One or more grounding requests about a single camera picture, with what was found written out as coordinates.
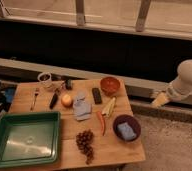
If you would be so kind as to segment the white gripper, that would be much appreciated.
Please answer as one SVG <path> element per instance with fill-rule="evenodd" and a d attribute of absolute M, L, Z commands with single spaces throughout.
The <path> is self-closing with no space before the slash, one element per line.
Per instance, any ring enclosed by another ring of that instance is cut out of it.
<path fill-rule="evenodd" d="M 175 89 L 175 87 L 173 86 L 173 83 L 170 82 L 168 88 L 166 89 L 166 93 L 165 92 L 159 93 L 158 96 L 153 100 L 152 106 L 160 107 L 168 103 L 169 99 L 171 101 L 181 101 L 186 99 L 188 96 L 189 96 L 189 93 L 187 94 L 180 93 L 178 90 Z"/>

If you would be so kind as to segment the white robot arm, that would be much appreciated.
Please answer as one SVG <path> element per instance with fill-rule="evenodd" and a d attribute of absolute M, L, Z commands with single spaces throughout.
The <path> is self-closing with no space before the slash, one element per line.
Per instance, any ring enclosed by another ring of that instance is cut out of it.
<path fill-rule="evenodd" d="M 177 67 L 177 77 L 152 101 L 155 108 L 171 101 L 181 101 L 192 94 L 192 59 L 182 61 Z"/>

